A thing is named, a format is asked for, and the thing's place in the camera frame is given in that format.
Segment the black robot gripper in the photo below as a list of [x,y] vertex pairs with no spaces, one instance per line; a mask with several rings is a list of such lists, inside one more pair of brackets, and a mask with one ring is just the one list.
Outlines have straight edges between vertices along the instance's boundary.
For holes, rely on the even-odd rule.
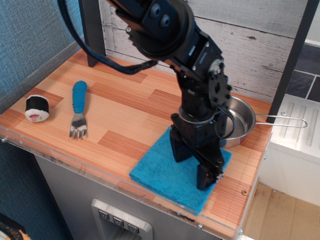
[[194,156],[199,164],[196,186],[204,190],[224,177],[225,165],[220,140],[226,135],[226,115],[219,112],[205,123],[191,123],[178,113],[171,115],[170,144],[174,160],[179,163]]

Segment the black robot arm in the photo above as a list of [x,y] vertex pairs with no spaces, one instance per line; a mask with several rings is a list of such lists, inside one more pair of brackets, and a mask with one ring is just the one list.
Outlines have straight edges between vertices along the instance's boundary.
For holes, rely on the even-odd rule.
[[197,188],[223,176],[220,141],[228,138],[232,87],[224,74],[222,52],[196,24],[185,0],[112,0],[116,15],[127,23],[138,51],[174,70],[181,106],[171,116],[170,144],[177,162],[198,160]]

